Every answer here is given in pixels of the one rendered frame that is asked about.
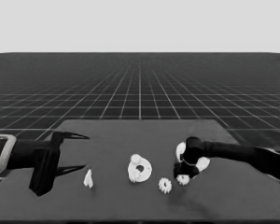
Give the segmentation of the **large thick white disc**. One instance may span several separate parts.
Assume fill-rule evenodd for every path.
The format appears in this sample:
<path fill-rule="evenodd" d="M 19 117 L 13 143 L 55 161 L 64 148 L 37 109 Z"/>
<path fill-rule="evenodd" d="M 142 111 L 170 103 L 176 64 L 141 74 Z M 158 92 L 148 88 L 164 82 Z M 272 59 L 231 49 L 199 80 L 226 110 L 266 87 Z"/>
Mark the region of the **large thick white disc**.
<path fill-rule="evenodd" d="M 186 149 L 186 143 L 181 142 L 177 145 L 175 149 L 175 156 L 179 162 L 182 162 L 182 155 L 185 152 Z M 195 167 L 202 172 L 205 170 L 210 164 L 210 160 L 206 157 L 201 157 L 198 159 L 197 163 L 195 164 Z"/>

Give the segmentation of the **small white T-shaped piece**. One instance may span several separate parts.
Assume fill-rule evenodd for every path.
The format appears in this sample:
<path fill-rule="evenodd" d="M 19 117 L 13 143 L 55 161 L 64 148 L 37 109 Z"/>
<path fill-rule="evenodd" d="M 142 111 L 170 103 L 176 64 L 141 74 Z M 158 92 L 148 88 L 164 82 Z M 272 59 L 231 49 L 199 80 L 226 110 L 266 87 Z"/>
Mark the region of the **small white T-shaped piece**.
<path fill-rule="evenodd" d="M 91 169 L 85 174 L 83 184 L 85 187 L 89 187 L 90 189 L 93 187 L 93 180 L 92 180 L 92 171 Z"/>

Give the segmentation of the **white round carrier with pins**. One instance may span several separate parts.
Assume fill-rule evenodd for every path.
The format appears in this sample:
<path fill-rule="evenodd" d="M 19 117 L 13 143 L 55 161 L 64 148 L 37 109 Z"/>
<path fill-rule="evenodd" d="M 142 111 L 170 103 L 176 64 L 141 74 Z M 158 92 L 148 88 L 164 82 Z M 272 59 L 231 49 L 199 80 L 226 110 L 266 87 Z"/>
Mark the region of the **white round carrier with pins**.
<path fill-rule="evenodd" d="M 128 175 L 130 172 L 132 172 L 133 170 L 139 170 L 141 173 L 141 176 L 139 178 L 139 180 L 135 183 L 141 183 L 144 181 L 147 181 L 151 174 L 152 174 L 152 165 L 150 164 L 150 162 L 141 157 L 141 161 L 138 164 L 133 164 L 133 163 L 129 163 L 128 165 Z"/>

